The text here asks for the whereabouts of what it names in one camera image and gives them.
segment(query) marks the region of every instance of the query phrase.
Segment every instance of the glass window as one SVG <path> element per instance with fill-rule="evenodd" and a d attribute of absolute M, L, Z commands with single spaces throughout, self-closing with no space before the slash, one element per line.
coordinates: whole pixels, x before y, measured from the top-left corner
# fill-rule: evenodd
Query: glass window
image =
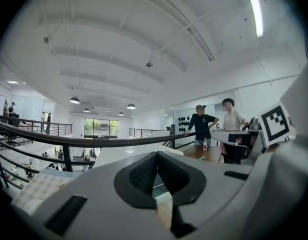
<path fill-rule="evenodd" d="M 94 135 L 109 135 L 109 120 L 94 119 Z"/>
<path fill-rule="evenodd" d="M 85 133 L 84 135 L 93 135 L 94 120 L 85 118 Z"/>
<path fill-rule="evenodd" d="M 110 121 L 109 135 L 118 135 L 118 121 Z"/>

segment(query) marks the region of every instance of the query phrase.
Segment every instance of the white t-shirt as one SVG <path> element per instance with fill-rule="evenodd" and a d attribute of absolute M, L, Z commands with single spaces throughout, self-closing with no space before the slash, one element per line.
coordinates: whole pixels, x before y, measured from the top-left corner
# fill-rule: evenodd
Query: white t-shirt
<path fill-rule="evenodd" d="M 225 115 L 223 129 L 227 131 L 241 131 L 241 123 L 244 119 L 245 116 L 242 111 L 234 109 L 231 113 Z"/>

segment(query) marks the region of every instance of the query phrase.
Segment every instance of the jeans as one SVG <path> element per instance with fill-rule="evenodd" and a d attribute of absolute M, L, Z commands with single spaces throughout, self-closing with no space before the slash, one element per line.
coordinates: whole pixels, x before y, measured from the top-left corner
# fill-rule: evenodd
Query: jeans
<path fill-rule="evenodd" d="M 210 141 L 211 141 L 211 139 L 209 138 L 208 140 L 207 140 L 207 147 L 209 148 L 210 147 Z M 194 142 L 194 145 L 195 146 L 203 146 L 203 144 L 204 144 L 204 141 L 203 140 L 195 140 L 195 142 Z"/>

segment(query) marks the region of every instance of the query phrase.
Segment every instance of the bottle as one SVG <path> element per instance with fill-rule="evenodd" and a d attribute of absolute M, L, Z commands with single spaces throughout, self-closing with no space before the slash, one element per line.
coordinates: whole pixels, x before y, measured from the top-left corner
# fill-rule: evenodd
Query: bottle
<path fill-rule="evenodd" d="M 203 142 L 203 150 L 207 150 L 207 139 L 205 137 L 204 142 Z"/>

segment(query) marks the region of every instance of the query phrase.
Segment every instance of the ceiling beam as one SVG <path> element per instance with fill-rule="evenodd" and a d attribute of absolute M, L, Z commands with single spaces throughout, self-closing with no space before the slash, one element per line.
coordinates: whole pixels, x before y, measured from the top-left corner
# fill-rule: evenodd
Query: ceiling beam
<path fill-rule="evenodd" d="M 86 59 L 91 59 L 103 63 L 108 63 L 117 67 L 121 67 L 126 70 L 130 70 L 134 73 L 141 74 L 147 78 L 150 78 L 151 80 L 157 81 L 159 83 L 162 83 L 164 79 L 148 70 L 144 70 L 141 67 L 135 66 L 127 61 L 120 60 L 118 58 L 112 58 L 110 59 L 110 56 L 100 54 L 91 50 L 83 50 L 80 49 L 78 52 L 75 48 L 67 48 L 67 47 L 58 47 L 54 48 L 52 50 L 52 54 L 54 55 L 63 55 L 63 56 L 74 56 L 74 57 L 81 57 Z"/>
<path fill-rule="evenodd" d="M 72 70 L 67 70 L 67 69 L 62 69 L 60 71 L 60 75 L 64 77 L 72 77 L 72 78 L 79 78 L 79 79 L 85 79 L 85 80 L 91 80 L 91 81 L 97 81 L 97 82 L 102 82 L 102 83 L 108 83 L 111 85 L 119 86 L 119 87 L 124 87 L 127 89 L 131 89 L 133 91 L 141 92 L 144 94 L 149 94 L 150 91 L 148 89 L 139 87 L 139 86 L 130 86 L 128 83 L 112 79 L 110 77 L 106 77 L 104 75 L 95 75 L 95 74 L 90 74 L 90 73 L 80 73 L 77 71 L 72 71 Z"/>
<path fill-rule="evenodd" d="M 67 89 L 86 92 L 86 93 L 90 93 L 90 94 L 114 97 L 114 98 L 119 98 L 119 99 L 124 99 L 124 100 L 136 101 L 136 102 L 140 101 L 140 98 L 138 98 L 138 97 L 133 97 L 133 96 L 125 95 L 125 94 L 121 95 L 121 94 L 113 93 L 113 92 L 110 92 L 110 91 L 101 91 L 101 90 L 97 90 L 97 89 L 86 88 L 86 87 L 83 87 L 83 86 L 80 86 L 80 85 L 69 84 L 69 85 L 67 85 Z"/>
<path fill-rule="evenodd" d="M 48 25 L 58 25 L 63 20 L 63 16 L 61 14 L 48 14 L 46 17 Z M 119 29 L 119 27 L 117 27 L 116 25 L 108 23 L 105 20 L 99 18 L 98 19 L 90 17 L 85 18 L 80 16 L 80 17 L 75 17 L 73 19 L 69 19 L 67 23 L 70 25 L 87 26 L 109 31 L 126 39 L 133 40 L 150 50 L 158 51 L 162 46 L 161 44 L 158 44 L 156 41 L 149 39 L 148 37 L 141 35 L 140 33 L 135 33 L 126 28 Z M 44 25 L 45 25 L 44 18 L 40 17 L 38 21 L 38 26 L 44 26 Z M 177 56 L 173 54 L 169 54 L 168 56 L 166 56 L 166 53 L 163 53 L 163 51 L 160 51 L 158 54 L 166 58 L 170 63 L 174 64 L 181 71 L 183 72 L 186 71 L 188 65 L 186 65 L 183 61 L 177 58 Z"/>

